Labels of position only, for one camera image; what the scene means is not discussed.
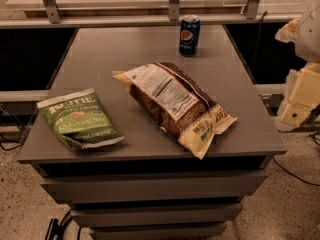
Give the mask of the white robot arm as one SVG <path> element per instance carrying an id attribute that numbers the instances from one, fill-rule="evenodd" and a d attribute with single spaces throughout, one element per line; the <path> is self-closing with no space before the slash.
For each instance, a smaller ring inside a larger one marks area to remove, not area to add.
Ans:
<path id="1" fill-rule="evenodd" d="M 295 54 L 307 62 L 299 71 L 290 70 L 286 78 L 275 122 L 286 132 L 298 128 L 320 105 L 320 0 L 313 0 L 300 18 L 279 29 L 275 39 L 293 42 Z"/>

